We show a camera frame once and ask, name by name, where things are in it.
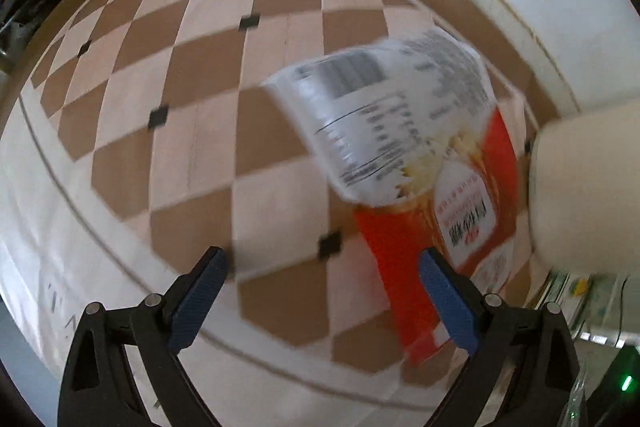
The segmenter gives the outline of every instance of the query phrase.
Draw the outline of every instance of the blue gripper pad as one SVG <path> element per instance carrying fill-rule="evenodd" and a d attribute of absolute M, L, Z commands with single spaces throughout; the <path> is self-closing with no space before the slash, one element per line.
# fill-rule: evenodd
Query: blue gripper pad
<path fill-rule="evenodd" d="M 476 335 L 474 314 L 464 303 L 452 282 L 429 254 L 429 249 L 420 254 L 418 274 L 423 288 L 449 332 L 456 346 L 465 349 L 469 355 L 476 352 L 479 339 Z"/>
<path fill-rule="evenodd" d="M 227 273 L 226 254 L 220 249 L 191 285 L 174 313 L 172 333 L 167 344 L 172 353 L 177 354 L 193 344 L 213 301 L 225 283 Z"/>

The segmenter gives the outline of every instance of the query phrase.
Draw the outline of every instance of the plastic bag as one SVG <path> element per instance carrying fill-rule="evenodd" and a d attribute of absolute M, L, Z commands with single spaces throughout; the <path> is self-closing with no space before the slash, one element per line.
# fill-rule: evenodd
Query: plastic bag
<path fill-rule="evenodd" d="M 285 68 L 265 85 L 356 220 L 409 356 L 449 335 L 420 285 L 436 246 L 483 292 L 511 270 L 516 158 L 479 55 L 434 28 Z"/>

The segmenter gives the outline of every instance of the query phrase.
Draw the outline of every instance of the green light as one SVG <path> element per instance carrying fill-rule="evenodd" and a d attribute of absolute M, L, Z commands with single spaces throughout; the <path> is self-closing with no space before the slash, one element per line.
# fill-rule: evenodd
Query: green light
<path fill-rule="evenodd" d="M 622 391 L 626 391 L 627 389 L 629 389 L 629 385 L 631 384 L 632 380 L 633 380 L 633 378 L 631 378 L 631 377 L 626 377 L 625 378 L 625 383 L 622 384 Z"/>

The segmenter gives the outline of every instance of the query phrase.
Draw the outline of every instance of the metal screw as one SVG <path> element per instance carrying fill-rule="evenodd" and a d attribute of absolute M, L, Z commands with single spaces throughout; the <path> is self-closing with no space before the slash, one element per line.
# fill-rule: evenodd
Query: metal screw
<path fill-rule="evenodd" d="M 562 308 L 555 302 L 546 303 L 546 309 L 549 313 L 553 313 L 554 315 L 558 315 L 562 311 Z"/>
<path fill-rule="evenodd" d="M 92 302 L 91 304 L 87 304 L 86 308 L 84 309 L 84 312 L 87 315 L 93 315 L 98 311 L 100 311 L 100 302 Z"/>
<path fill-rule="evenodd" d="M 502 304 L 502 298 L 495 293 L 489 293 L 484 296 L 484 302 L 493 308 L 498 308 Z"/>
<path fill-rule="evenodd" d="M 154 306 L 158 306 L 158 304 L 162 301 L 162 296 L 157 293 L 151 293 L 145 297 L 145 306 L 149 306 L 153 308 Z"/>

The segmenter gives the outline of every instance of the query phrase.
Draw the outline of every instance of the white cylinder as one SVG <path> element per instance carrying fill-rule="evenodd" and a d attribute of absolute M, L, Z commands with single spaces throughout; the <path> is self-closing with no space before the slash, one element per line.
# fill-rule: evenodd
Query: white cylinder
<path fill-rule="evenodd" d="M 539 133 L 529 216 L 534 247 L 551 266 L 640 273 L 640 100 Z"/>

